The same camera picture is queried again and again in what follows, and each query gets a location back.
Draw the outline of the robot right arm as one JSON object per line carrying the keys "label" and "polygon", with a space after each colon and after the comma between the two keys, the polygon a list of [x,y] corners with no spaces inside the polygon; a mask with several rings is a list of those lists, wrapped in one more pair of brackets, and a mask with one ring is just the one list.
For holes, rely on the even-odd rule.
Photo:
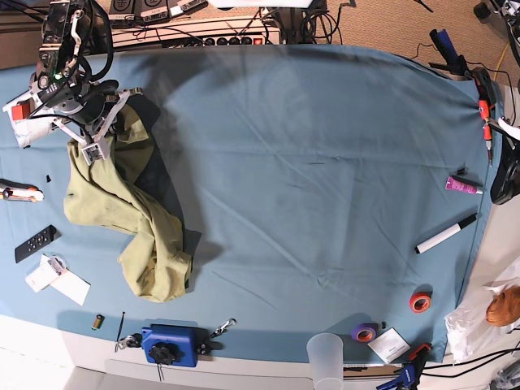
{"label": "robot right arm", "polygon": [[[91,43],[95,19],[102,20],[106,62],[93,73],[85,51]],[[108,14],[96,1],[52,1],[42,25],[42,45],[31,85],[34,109],[29,119],[50,118],[70,134],[90,165],[109,157],[108,133],[123,131],[118,114],[141,88],[119,89],[105,75],[114,59]]]}

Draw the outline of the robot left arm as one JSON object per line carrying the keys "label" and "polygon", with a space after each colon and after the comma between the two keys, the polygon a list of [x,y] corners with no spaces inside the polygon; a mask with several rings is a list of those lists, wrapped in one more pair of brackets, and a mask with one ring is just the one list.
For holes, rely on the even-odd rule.
{"label": "robot left arm", "polygon": [[[490,3],[505,22],[509,46],[519,64],[519,1]],[[490,191],[495,205],[503,205],[519,194],[519,126],[514,123],[514,119],[499,117],[492,125],[502,135],[500,163]]]}

